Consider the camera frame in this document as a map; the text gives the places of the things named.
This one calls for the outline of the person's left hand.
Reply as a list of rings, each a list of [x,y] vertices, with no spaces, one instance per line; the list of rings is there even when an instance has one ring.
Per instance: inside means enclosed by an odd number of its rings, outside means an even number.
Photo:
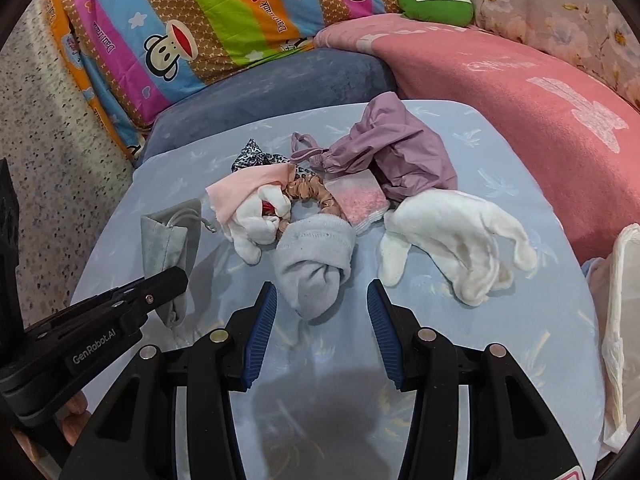
[[[42,425],[22,427],[14,422],[11,434],[37,467],[46,455],[62,466],[91,417],[85,393],[79,391]]]

